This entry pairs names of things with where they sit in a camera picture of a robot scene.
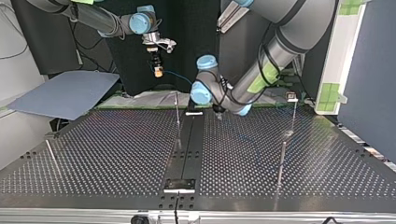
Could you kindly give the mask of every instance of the white wall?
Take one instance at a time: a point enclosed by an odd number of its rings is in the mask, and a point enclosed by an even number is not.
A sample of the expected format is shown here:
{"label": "white wall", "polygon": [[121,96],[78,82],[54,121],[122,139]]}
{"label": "white wall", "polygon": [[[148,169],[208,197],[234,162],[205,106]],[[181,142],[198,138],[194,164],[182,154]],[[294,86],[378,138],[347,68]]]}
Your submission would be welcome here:
{"label": "white wall", "polygon": [[[0,2],[10,5],[9,0]],[[18,25],[15,15],[6,11]],[[24,38],[0,13],[0,58],[17,54],[25,46]],[[44,134],[50,132],[50,118],[1,109],[43,82],[30,50],[15,58],[0,60],[0,169],[40,144]]]}

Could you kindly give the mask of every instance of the perforated metal table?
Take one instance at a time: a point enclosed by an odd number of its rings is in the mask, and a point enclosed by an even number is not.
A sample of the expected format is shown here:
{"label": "perforated metal table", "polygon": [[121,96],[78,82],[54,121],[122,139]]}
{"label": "perforated metal table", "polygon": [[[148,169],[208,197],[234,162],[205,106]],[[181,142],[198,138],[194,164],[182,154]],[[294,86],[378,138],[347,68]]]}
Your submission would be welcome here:
{"label": "perforated metal table", "polygon": [[[195,193],[163,193],[169,179]],[[180,129],[174,110],[98,110],[2,170],[0,208],[396,213],[396,174],[303,107]]]}

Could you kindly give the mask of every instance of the gray robot arm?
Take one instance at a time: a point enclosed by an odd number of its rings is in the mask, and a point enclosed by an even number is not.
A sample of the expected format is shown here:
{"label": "gray robot arm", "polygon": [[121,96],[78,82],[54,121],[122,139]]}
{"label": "gray robot arm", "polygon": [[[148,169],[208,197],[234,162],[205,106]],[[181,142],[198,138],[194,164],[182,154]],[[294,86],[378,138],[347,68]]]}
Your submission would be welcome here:
{"label": "gray robot arm", "polygon": [[336,5],[335,0],[234,1],[276,24],[276,36],[267,45],[265,56],[255,62],[232,89],[221,83],[216,58],[201,57],[197,62],[199,74],[192,86],[191,99],[198,105],[212,102],[219,112],[229,110],[245,116],[252,101],[277,81],[280,70],[319,42]]}
{"label": "gray robot arm", "polygon": [[73,22],[84,23],[97,30],[103,37],[142,35],[143,44],[147,46],[147,50],[152,56],[155,77],[163,75],[161,49],[172,53],[177,44],[171,39],[161,38],[158,32],[160,23],[156,18],[153,6],[138,7],[137,13],[119,17],[101,7],[74,3],[71,0],[27,1],[49,13],[63,14]]}

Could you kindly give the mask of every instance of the blue cable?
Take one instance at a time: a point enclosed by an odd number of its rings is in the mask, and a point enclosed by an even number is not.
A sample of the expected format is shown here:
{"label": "blue cable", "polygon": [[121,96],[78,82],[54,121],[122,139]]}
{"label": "blue cable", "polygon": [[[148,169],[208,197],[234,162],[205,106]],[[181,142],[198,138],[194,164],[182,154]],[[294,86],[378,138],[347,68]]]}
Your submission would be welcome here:
{"label": "blue cable", "polygon": [[[147,63],[148,63],[149,68],[151,69],[151,72],[154,72],[154,69],[152,69],[151,64],[150,64],[149,62],[147,62]],[[192,82],[191,82],[188,78],[183,77],[182,75],[179,75],[179,74],[176,73],[176,72],[172,72],[172,71],[163,71],[163,72],[164,72],[164,73],[167,73],[167,74],[174,75],[175,77],[179,77],[179,78],[181,78],[181,79],[184,79],[185,81],[189,82],[190,85],[192,85]]]}
{"label": "blue cable", "polygon": [[188,78],[183,77],[182,75],[179,75],[178,73],[175,73],[175,72],[172,72],[172,71],[164,71],[164,72],[167,73],[167,74],[172,74],[172,75],[174,75],[176,77],[182,78],[182,79],[186,80],[187,82],[189,82],[190,85],[192,85],[192,82]]}

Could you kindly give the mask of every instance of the metal clamp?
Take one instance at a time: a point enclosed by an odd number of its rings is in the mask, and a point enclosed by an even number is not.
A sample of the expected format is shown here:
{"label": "metal clamp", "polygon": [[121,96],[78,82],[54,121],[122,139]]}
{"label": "metal clamp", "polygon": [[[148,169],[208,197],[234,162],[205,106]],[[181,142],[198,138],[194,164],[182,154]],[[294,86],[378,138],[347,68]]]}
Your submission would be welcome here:
{"label": "metal clamp", "polygon": [[237,3],[231,2],[218,20],[218,31],[223,34],[227,33],[248,12],[248,8],[240,7]]}
{"label": "metal clamp", "polygon": [[177,45],[176,41],[164,38],[160,38],[160,33],[158,32],[153,32],[149,34],[144,34],[143,35],[143,44],[144,45],[156,45],[160,47],[161,49],[166,50],[167,53],[172,53],[174,50],[175,46]]}

